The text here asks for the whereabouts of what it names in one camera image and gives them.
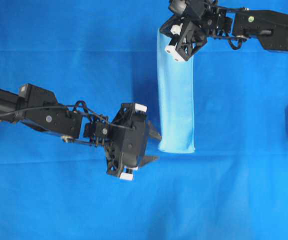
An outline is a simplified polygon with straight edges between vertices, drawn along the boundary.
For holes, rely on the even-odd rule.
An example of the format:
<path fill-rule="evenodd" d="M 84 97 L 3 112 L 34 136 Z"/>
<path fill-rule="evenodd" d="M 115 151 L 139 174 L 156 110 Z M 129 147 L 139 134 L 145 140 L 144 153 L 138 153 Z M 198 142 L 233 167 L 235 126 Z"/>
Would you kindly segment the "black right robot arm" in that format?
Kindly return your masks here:
<path fill-rule="evenodd" d="M 288 53 L 288 14 L 227 8 L 216 0 L 171 0 L 168 9 L 173 15 L 159 32 L 171 39 L 165 52 L 177 62 L 187 62 L 208 38 L 226 40 L 233 50 L 255 38 L 266 51 Z"/>

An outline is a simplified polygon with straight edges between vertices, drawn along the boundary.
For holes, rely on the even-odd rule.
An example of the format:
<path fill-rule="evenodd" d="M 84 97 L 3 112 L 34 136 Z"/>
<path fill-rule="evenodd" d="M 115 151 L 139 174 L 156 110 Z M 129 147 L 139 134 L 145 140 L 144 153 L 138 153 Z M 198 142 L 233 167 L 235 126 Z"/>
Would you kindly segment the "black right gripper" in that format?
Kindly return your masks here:
<path fill-rule="evenodd" d="M 171 0 L 168 9 L 173 15 L 159 28 L 159 33 L 171 39 L 165 47 L 165 52 L 177 62 L 186 62 L 207 42 L 204 32 L 201 33 L 199 40 L 195 39 L 199 27 L 194 21 L 200 21 L 205 15 L 208 2 Z"/>

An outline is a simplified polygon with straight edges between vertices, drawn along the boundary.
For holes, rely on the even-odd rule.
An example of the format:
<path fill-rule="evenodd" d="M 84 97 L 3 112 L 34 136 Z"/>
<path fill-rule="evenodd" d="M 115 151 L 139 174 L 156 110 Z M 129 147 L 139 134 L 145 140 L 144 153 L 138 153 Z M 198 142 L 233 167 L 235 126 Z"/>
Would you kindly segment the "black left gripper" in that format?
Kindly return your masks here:
<path fill-rule="evenodd" d="M 123 103 L 111 122 L 108 144 L 105 146 L 106 173 L 122 180 L 133 180 L 133 171 L 159 159 L 144 155 L 147 140 L 162 140 L 162 136 L 146 122 L 147 107 L 139 103 Z"/>

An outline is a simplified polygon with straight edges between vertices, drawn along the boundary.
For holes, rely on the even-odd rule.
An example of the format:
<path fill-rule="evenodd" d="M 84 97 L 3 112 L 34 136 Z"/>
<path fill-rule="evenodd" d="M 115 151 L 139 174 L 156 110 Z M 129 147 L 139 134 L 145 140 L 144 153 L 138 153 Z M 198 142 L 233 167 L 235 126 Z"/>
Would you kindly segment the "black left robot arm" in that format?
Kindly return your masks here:
<path fill-rule="evenodd" d="M 145 105 L 123 103 L 110 121 L 83 100 L 64 105 L 52 91 L 29 83 L 22 85 L 18 94 L 0 89 L 0 121 L 22 123 L 65 143 L 103 147 L 106 173 L 126 181 L 133 180 L 134 171 L 158 159 L 145 154 L 148 139 L 162 139 L 147 120 Z"/>

